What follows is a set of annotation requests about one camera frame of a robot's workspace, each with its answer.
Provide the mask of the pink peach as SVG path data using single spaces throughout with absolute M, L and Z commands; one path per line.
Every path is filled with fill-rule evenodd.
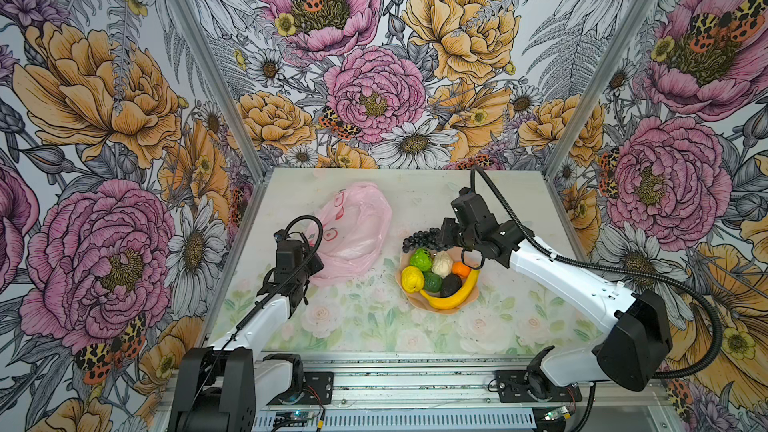
M 462 280 L 469 277 L 472 268 L 464 264 L 463 262 L 454 262 L 451 267 L 451 273 L 459 276 Z

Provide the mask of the dark purple grape bunch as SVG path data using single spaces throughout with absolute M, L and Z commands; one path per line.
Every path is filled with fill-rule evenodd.
M 428 252 L 446 251 L 447 247 L 440 240 L 441 231 L 438 228 L 417 231 L 406 237 L 402 242 L 404 253 L 424 249 Z

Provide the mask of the cream garlic bulb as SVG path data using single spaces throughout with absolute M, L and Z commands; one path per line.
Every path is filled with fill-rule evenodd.
M 432 259 L 431 272 L 444 279 L 452 273 L 454 260 L 447 251 L 440 251 Z

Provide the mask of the black plum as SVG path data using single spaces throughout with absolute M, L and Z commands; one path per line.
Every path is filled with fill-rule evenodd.
M 450 273 L 442 279 L 440 297 L 448 298 L 456 294 L 463 286 L 463 280 L 459 275 Z

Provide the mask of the bright green lime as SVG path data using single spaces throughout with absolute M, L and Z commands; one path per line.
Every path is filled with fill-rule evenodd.
M 421 272 L 430 272 L 432 264 L 432 255 L 425 248 L 416 249 L 409 259 L 409 265 L 419 269 Z

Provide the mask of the pink plastic bag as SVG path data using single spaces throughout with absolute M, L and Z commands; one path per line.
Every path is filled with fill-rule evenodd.
M 381 254 L 392 208 L 376 184 L 356 182 L 339 190 L 315 217 L 323 228 L 311 223 L 304 235 L 311 245 L 320 243 L 317 255 L 324 267 L 310 282 L 327 287 L 368 273 Z

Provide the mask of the yellow banana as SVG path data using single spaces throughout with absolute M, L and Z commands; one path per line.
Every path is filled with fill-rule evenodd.
M 429 303 L 429 305 L 438 311 L 450 311 L 460 309 L 465 303 L 471 303 L 479 297 L 477 283 L 480 276 L 480 270 L 472 269 L 464 281 L 463 285 L 456 293 L 450 297 L 435 297 L 429 295 L 425 290 L 420 290 L 419 294 Z

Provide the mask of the yellow lemon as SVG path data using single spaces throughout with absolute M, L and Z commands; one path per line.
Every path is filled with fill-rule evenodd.
M 424 273 L 416 266 L 408 266 L 404 268 L 400 278 L 401 287 L 406 293 L 420 293 L 424 289 Z

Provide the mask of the pink scalloped plate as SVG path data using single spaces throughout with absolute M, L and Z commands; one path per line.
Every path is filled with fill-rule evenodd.
M 418 309 L 454 314 L 480 297 L 480 270 L 462 261 L 463 250 L 424 247 L 404 252 L 395 280 L 409 303 Z

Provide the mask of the dark green avocado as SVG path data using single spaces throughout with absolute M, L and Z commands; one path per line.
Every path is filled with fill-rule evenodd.
M 431 271 L 424 272 L 423 277 L 423 290 L 433 295 L 439 295 L 442 289 L 443 279 Z

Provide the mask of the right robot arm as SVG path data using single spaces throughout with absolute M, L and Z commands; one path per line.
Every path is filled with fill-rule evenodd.
M 499 222 L 482 196 L 468 188 L 451 203 L 440 241 L 477 252 L 536 281 L 585 315 L 601 335 L 580 349 L 548 346 L 529 363 L 529 394 L 549 399 L 555 389 L 579 382 L 613 382 L 643 390 L 672 348 L 664 300 L 635 292 L 579 265 L 565 263 L 552 247 L 514 220 Z

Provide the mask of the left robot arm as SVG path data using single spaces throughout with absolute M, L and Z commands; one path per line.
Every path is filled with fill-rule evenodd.
M 250 431 L 260 409 L 302 387 L 296 354 L 258 355 L 305 300 L 310 277 L 323 268 L 304 237 L 277 242 L 276 265 L 265 276 L 253 308 L 207 347 L 188 351 L 180 364 L 169 431 Z

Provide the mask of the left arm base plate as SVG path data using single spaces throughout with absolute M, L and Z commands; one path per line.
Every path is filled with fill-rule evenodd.
M 303 388 L 299 392 L 285 392 L 269 402 L 270 406 L 328 406 L 332 402 L 335 374 L 327 371 L 304 373 Z

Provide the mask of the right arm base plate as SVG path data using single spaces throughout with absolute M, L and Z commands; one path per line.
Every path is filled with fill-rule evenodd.
M 522 369 L 496 370 L 486 388 L 496 393 L 502 403 L 582 401 L 581 391 L 576 384 L 558 387 L 543 375 Z

